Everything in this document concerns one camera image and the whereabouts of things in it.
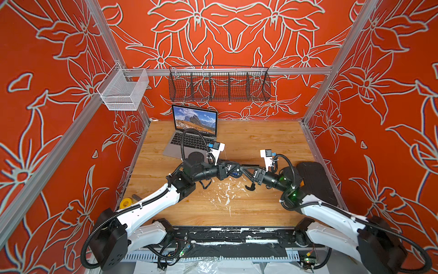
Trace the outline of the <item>black wireless mouse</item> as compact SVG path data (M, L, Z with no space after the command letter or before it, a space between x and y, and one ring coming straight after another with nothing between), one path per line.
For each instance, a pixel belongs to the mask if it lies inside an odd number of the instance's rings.
M228 175L229 175L229 176L231 176L231 177L233 177L233 178L236 178L236 179L242 177L242 174L243 174L243 172L241 171L240 168L236 168L236 169L230 170L230 171L228 172Z

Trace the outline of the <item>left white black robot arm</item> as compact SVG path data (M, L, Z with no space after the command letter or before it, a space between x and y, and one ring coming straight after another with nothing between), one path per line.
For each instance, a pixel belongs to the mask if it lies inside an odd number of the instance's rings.
M118 264L127 253L141 247L171 243L173 227L165 219L144 223L163 210L178 204L196 189L197 183L238 174L238 163L219 158L225 145L207 143L201 132L186 129L180 140L182 162L166 177L166 183L153 194L125 208L103 211L81 249L81 265L104 271Z

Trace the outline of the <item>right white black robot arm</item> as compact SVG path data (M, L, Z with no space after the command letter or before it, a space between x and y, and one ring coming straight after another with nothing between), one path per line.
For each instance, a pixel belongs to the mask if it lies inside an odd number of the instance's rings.
M295 227L295 242L300 246L325 245L360 261L371 274L426 274L432 268L427 251L395 232L384 219L337 207L320 163L289 164L279 173L242 165L232 174L248 177L251 191L257 184L281 191L282 207L305 216Z

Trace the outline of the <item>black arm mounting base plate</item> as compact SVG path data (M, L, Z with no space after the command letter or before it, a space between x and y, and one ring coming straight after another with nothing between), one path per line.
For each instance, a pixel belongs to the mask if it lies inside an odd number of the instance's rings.
M278 244L282 248L299 248L293 227L207 227L175 226L175 236L183 242L204 245Z

